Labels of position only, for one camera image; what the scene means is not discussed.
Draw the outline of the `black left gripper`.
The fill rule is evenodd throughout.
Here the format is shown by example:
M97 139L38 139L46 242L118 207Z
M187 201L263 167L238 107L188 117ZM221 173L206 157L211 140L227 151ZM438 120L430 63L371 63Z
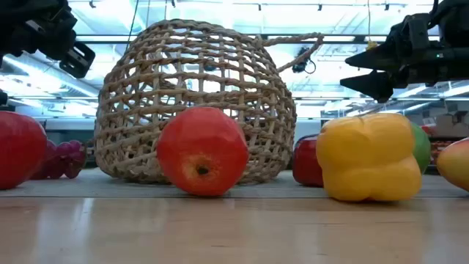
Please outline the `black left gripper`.
M0 0L0 65L7 54L41 51L75 78L84 78L95 52L75 42L77 20L67 0Z

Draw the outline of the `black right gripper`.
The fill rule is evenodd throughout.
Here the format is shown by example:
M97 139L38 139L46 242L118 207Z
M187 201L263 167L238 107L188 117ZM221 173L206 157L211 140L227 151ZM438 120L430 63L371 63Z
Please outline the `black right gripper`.
M469 79L469 46L451 47L438 41L429 41L423 48L412 44L400 45L396 50L399 66L392 79L386 72L343 78L340 84L367 95L378 103L386 103L394 93L394 87L408 84L433 86L440 81ZM395 53L377 46L345 59L353 67L373 70L390 70L396 67Z

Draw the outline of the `yellow bell pepper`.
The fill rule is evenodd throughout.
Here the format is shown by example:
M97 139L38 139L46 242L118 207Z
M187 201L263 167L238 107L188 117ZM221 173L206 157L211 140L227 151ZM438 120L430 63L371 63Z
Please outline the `yellow bell pepper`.
M414 147L411 122L401 114L330 120L317 136L323 188L343 202L411 199L422 184Z

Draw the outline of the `green apple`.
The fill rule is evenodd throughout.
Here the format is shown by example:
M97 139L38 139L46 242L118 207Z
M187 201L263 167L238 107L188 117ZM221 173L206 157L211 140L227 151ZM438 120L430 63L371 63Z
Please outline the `green apple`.
M423 174L431 161L431 143L427 133L419 125L416 125L414 122L411 125L415 138L413 155L418 163L421 174Z

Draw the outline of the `large crimson red fruit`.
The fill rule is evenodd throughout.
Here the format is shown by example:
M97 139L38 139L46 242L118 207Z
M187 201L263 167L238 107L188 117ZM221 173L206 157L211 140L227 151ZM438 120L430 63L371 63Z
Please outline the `large crimson red fruit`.
M35 119L0 111L0 190L19 186L39 169L47 142Z

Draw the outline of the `dark red bell pepper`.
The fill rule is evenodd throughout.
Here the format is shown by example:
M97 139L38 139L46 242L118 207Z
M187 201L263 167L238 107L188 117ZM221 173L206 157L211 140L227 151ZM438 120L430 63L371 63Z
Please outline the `dark red bell pepper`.
M298 139L292 157L292 174L295 181L303 186L322 188L322 168L317 160L316 148L317 134Z

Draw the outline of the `red yellow mango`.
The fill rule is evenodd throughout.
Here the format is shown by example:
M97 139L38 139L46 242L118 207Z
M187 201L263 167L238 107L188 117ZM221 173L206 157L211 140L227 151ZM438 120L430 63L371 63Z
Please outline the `red yellow mango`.
M440 152L437 170L448 182L469 192L469 137Z

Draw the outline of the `woven wicker basket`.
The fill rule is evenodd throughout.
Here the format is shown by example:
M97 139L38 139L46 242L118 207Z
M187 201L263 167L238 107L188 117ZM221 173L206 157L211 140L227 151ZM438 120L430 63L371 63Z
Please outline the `woven wicker basket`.
M243 184L264 183L292 156L296 106L267 48L301 34L263 38L222 26L163 20L132 40L98 95L99 168L134 183L167 183L155 146L166 123L193 106L222 110L246 135Z

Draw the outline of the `orange-red apple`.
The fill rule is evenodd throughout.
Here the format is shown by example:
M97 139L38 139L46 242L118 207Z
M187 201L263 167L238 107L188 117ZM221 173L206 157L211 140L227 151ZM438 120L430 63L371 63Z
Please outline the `orange-red apple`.
M203 197L225 194L241 179L249 160L238 123L213 107L190 107L172 118L155 149L169 181Z

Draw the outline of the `brown cardboard box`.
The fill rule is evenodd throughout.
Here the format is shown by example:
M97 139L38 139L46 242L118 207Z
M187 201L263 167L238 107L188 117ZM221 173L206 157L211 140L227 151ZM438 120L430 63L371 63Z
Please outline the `brown cardboard box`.
M469 111L443 114L436 119L436 135L447 137L469 137Z

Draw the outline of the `purple grape bunch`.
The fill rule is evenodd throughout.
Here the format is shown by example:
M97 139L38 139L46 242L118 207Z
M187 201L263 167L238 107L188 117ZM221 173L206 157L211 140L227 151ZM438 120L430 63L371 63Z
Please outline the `purple grape bunch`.
M30 177L30 180L56 180L62 175L74 179L85 163L86 148L81 142L71 140L56 145L49 139L45 157L39 169Z

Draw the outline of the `red storage bin rack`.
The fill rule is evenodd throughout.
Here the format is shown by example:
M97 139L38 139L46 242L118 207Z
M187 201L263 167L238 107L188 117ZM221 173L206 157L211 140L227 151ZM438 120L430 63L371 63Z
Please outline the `red storage bin rack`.
M431 142L431 164L435 165L440 152L447 146L445 141L434 141Z

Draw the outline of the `grey woven placemat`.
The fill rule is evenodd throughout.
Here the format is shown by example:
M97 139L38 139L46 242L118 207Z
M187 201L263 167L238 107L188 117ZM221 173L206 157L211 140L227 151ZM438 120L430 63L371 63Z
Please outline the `grey woven placemat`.
M17 188L0 191L0 197L187 197L188 194L170 185L126 183L101 172L85 169L73 180L30 180ZM290 171L281 172L274 180L259 185L235 186L227 198L326 198L321 188L296 183ZM425 175L418 198L469 198L441 176Z

